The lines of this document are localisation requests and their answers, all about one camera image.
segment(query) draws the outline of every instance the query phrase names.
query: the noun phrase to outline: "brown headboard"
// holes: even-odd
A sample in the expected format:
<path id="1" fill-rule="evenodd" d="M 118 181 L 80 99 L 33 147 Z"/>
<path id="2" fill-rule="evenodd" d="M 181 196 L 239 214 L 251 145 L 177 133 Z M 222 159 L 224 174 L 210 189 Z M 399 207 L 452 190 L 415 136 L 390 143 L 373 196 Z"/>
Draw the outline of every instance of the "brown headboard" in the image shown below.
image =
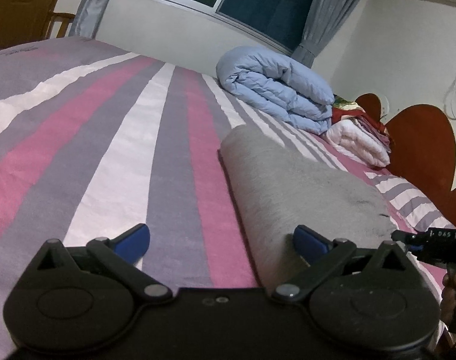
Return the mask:
<path id="1" fill-rule="evenodd" d="M 376 95 L 362 95 L 357 103 L 380 120 Z M 418 104 L 397 114 L 386 127 L 394 141 L 388 170 L 416 185 L 456 226 L 456 189 L 451 191 L 456 141 L 448 118 L 433 105 Z"/>

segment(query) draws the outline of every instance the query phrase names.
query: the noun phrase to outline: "window frame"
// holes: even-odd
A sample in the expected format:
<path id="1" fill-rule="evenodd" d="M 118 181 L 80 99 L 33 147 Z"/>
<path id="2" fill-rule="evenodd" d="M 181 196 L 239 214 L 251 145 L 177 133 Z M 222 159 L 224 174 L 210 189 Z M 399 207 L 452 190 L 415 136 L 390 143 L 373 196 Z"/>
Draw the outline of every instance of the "window frame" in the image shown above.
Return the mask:
<path id="1" fill-rule="evenodd" d="M 173 5 L 182 9 L 186 9 L 188 11 L 196 11 L 201 14 L 207 15 L 210 17 L 210 19 L 218 22 L 222 22 L 226 25 L 229 25 L 231 27 L 234 27 L 234 29 L 239 30 L 241 32 L 244 32 L 245 34 L 248 34 L 257 40 L 268 44 L 272 48 L 277 49 L 278 51 L 282 52 L 283 54 L 291 54 L 293 50 L 289 50 L 286 46 L 282 45 L 278 41 L 272 39 L 268 35 L 265 35 L 264 33 L 256 30 L 253 27 L 250 27 L 249 25 L 246 25 L 230 16 L 227 16 L 221 12 L 219 12 L 219 9 L 221 5 L 223 4 L 224 0 L 216 0 L 215 5 L 213 7 L 210 7 L 208 5 L 199 3 L 198 1 L 195 0 L 155 0 L 158 2 L 161 2 L 163 4 L 168 4 L 168 5 Z"/>

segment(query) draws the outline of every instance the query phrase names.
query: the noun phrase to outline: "folded white blanket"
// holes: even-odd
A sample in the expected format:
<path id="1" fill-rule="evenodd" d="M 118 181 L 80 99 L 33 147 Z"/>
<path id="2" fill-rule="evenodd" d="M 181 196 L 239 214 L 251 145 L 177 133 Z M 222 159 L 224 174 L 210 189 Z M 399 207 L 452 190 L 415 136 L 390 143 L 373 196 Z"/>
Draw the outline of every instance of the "folded white blanket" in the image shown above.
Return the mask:
<path id="1" fill-rule="evenodd" d="M 385 167 L 389 155 L 381 142 L 351 119 L 333 124 L 322 138 L 340 153 L 371 167 Z"/>

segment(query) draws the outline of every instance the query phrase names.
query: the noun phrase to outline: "wooden chair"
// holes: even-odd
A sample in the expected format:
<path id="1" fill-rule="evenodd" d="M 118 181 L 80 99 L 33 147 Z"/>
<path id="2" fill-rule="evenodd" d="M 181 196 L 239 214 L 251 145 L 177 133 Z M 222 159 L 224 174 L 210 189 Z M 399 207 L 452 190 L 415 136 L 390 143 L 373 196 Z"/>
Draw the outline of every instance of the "wooden chair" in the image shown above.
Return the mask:
<path id="1" fill-rule="evenodd" d="M 57 38 L 63 38 L 67 34 L 68 25 L 73 23 L 75 15 L 73 13 L 65 12 L 49 12 L 47 16 L 47 23 L 45 24 L 46 30 L 43 32 L 43 39 L 50 39 L 52 34 L 53 25 L 56 21 L 61 21 L 60 29 L 56 35 Z"/>

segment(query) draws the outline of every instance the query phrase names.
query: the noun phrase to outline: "hand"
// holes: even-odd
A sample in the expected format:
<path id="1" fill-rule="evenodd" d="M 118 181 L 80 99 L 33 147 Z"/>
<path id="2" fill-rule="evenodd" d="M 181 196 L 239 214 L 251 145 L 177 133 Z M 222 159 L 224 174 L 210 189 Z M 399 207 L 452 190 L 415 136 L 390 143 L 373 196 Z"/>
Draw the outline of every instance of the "hand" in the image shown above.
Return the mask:
<path id="1" fill-rule="evenodd" d="M 453 320 L 454 308 L 456 307 L 456 274 L 453 280 L 449 280 L 448 274 L 443 278 L 444 290 L 441 294 L 441 321 L 449 326 Z"/>

